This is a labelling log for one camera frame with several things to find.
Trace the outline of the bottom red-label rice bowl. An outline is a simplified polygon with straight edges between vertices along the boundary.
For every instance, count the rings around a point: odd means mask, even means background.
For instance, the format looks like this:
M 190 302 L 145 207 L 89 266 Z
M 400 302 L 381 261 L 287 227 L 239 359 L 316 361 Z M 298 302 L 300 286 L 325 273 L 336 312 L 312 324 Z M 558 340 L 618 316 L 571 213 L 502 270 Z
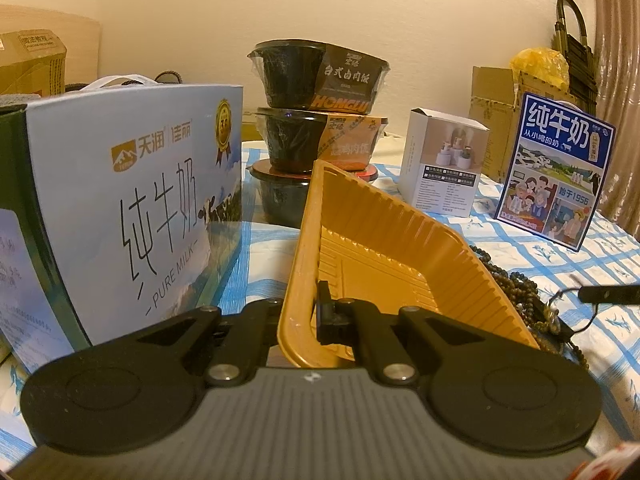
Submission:
M 271 165 L 268 158 L 259 159 L 248 168 L 257 181 L 266 221 L 276 226 L 299 229 L 311 184 L 311 172 L 284 172 Z

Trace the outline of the blue checked bed sheet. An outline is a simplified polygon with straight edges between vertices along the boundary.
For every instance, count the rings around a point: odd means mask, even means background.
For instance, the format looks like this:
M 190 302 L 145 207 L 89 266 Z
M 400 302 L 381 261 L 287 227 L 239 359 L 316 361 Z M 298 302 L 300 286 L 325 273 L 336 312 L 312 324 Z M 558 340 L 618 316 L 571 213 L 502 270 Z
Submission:
M 639 244 L 600 214 L 593 217 L 579 252 L 530 235 L 495 220 L 502 187 L 489 178 L 480 181 L 472 214 L 442 220 L 469 244 L 491 256 L 500 268 L 526 275 L 548 300 L 558 290 L 579 285 L 636 284 Z M 243 176 L 243 232 L 239 259 L 218 302 L 226 313 L 264 297 L 281 297 L 290 274 L 297 233 L 266 222 L 259 186 Z M 576 346 L 584 352 L 590 372 L 602 388 L 603 414 L 587 444 L 596 455 L 639 437 L 639 311 L 602 306 L 597 311 L 573 294 L 556 302 L 562 320 L 577 330 Z M 1 468 L 8 470 L 34 445 L 18 409 L 27 378 L 21 364 L 1 350 Z

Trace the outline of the yellow plastic bag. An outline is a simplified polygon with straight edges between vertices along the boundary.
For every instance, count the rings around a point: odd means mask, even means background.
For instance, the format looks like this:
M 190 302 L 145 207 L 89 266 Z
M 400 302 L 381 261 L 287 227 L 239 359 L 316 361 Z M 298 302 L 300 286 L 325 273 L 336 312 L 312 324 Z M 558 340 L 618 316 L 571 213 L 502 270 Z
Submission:
M 551 48 L 527 48 L 510 59 L 514 73 L 526 73 L 562 91 L 570 88 L 570 66 L 561 52 Z

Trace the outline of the brown cardboard box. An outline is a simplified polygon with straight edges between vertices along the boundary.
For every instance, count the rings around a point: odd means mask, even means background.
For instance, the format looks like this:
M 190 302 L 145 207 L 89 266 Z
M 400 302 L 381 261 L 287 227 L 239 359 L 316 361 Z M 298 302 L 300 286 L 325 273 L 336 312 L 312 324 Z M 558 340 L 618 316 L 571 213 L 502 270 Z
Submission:
M 1 35 L 1 93 L 35 94 L 45 98 L 65 90 L 67 49 L 47 29 L 19 30 Z

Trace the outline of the middle orange-label rice bowl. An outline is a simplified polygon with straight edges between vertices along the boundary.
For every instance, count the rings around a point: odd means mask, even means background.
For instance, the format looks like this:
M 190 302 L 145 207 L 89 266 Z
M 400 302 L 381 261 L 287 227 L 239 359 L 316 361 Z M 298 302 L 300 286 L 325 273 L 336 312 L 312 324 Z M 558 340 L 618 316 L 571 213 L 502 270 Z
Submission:
M 317 159 L 346 171 L 365 170 L 387 124 L 372 115 L 271 107 L 256 112 L 271 166 L 287 174 L 310 174 Z

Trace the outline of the golden plastic tray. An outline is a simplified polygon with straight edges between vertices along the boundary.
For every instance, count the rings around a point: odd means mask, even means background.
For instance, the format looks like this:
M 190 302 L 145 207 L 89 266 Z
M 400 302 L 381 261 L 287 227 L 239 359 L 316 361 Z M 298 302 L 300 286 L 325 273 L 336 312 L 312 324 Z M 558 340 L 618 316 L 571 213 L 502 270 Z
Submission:
M 329 162 L 314 163 L 278 343 L 295 366 L 346 367 L 344 344 L 317 339 L 317 285 L 386 314 L 421 307 L 536 348 L 534 336 L 454 229 Z

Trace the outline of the open cardboard box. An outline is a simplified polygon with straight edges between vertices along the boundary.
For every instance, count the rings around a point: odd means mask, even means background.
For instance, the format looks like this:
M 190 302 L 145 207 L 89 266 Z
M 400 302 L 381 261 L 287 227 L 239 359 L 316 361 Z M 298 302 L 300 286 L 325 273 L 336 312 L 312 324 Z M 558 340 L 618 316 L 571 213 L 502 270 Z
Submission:
M 503 183 L 508 173 L 521 102 L 526 92 L 576 104 L 574 96 L 529 73 L 510 68 L 474 66 L 472 71 L 469 118 L 489 129 L 483 174 Z

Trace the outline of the top black rice bowl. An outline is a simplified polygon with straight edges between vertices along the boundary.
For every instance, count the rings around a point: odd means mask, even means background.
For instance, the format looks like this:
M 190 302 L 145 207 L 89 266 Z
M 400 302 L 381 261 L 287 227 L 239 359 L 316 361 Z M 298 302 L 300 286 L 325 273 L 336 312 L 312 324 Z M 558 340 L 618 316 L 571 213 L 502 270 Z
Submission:
M 390 64 L 382 58 L 325 42 L 276 39 L 247 55 L 272 108 L 367 115 Z

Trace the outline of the dark blue milk carton box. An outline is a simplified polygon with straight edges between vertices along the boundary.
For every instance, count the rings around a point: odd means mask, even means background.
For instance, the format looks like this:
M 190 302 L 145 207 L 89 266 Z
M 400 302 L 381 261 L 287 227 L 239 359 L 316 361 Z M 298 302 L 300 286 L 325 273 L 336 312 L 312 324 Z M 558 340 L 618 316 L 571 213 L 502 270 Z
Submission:
M 577 106 L 523 94 L 495 218 L 577 252 L 608 172 L 616 130 Z

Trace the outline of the light blue milk carton box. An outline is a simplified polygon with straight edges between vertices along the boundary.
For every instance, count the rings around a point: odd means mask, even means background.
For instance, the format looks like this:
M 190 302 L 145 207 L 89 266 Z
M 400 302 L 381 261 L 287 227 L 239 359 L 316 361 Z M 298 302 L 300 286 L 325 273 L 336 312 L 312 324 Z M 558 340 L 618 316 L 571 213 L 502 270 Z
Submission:
M 216 302 L 238 254 L 236 84 L 138 75 L 1 110 L 1 331 L 33 372 Z

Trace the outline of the small white humidifier box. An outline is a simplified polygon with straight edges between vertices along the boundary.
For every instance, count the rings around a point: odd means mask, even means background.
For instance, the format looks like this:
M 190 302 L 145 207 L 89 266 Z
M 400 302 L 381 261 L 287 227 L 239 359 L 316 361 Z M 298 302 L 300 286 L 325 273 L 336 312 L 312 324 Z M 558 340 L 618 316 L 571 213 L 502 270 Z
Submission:
M 468 216 L 488 140 L 489 129 L 477 120 L 414 108 L 398 179 L 401 197 L 426 214 Z

